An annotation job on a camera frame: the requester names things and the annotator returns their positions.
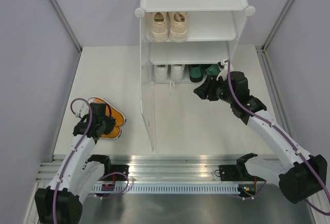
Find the orange sneaker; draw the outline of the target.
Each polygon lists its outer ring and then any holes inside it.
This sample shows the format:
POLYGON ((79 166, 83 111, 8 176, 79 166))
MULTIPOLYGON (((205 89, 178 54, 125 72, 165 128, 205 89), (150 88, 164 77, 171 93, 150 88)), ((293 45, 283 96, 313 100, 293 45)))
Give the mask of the orange sneaker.
POLYGON ((116 126, 121 127, 124 126, 126 123, 126 116, 123 112, 119 109, 115 108, 113 104, 111 104, 108 100, 99 97, 91 97, 88 99, 91 102, 99 102, 99 103, 106 103, 106 115, 111 116, 116 120, 116 126))
POLYGON ((118 139, 122 134, 121 128, 115 126, 109 134, 103 134, 101 138, 103 139, 118 139))

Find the green pointed shoe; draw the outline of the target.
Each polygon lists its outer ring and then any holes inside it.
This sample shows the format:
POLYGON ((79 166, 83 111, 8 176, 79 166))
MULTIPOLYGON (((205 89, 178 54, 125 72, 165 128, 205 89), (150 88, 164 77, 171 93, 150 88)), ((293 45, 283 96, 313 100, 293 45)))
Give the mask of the green pointed shoe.
POLYGON ((207 76, 217 76, 220 73, 220 69, 217 64, 205 64, 203 69, 207 76))
POLYGON ((194 83, 201 82, 203 80, 203 68, 201 64, 189 65, 189 79, 194 83))

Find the white sneaker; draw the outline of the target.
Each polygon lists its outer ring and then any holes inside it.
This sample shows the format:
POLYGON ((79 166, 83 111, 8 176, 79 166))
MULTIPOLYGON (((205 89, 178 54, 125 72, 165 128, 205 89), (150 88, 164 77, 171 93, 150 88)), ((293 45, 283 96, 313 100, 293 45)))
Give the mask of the white sneaker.
POLYGON ((168 65, 154 65, 154 79, 156 82, 166 82, 168 79, 168 65))
POLYGON ((170 96, 172 95, 172 88, 175 88, 176 82, 181 82, 184 78, 185 65, 184 64, 173 64, 170 69, 170 96))

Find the clear cabinet door panel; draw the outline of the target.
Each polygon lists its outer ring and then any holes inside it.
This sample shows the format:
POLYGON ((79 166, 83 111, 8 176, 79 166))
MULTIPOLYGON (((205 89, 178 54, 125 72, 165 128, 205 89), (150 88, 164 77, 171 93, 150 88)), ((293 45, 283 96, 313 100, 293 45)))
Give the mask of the clear cabinet door panel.
POLYGON ((150 140, 152 152, 155 151, 155 115, 154 115, 154 82, 141 85, 141 113, 150 140))

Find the beige sneaker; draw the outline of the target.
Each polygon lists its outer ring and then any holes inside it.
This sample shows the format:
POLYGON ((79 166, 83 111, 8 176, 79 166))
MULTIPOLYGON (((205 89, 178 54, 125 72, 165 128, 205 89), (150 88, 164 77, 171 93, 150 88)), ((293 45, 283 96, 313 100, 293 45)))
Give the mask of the beige sneaker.
POLYGON ((166 12, 148 12, 147 24, 150 40, 165 42, 168 39, 168 19, 166 12))
POLYGON ((168 16, 170 21, 170 40, 176 43, 185 42, 188 37, 188 12, 169 12, 168 16))

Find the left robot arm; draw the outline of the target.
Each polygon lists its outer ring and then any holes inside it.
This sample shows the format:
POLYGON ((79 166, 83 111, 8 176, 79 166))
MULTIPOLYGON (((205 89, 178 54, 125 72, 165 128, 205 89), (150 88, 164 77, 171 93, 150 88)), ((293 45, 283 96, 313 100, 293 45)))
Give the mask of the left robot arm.
POLYGON ((109 134, 116 120, 105 102, 92 102, 73 130, 69 153, 46 188, 35 193, 41 223, 79 223, 83 202, 98 179, 111 178, 109 156, 92 154, 102 135, 109 134))

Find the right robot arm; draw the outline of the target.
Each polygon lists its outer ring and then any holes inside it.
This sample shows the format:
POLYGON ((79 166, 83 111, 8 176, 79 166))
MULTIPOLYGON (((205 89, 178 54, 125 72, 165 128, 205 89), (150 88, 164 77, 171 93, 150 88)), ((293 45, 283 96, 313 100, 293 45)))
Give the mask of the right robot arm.
POLYGON ((329 196, 326 159, 320 154, 313 156, 274 121, 262 101, 250 94, 243 72, 230 72, 226 79, 208 76, 194 93, 200 99, 228 103, 234 116, 254 130, 277 155, 279 163, 267 161, 255 153, 238 158, 235 173, 239 179, 256 177, 275 184, 291 203, 298 203, 319 191, 329 196))

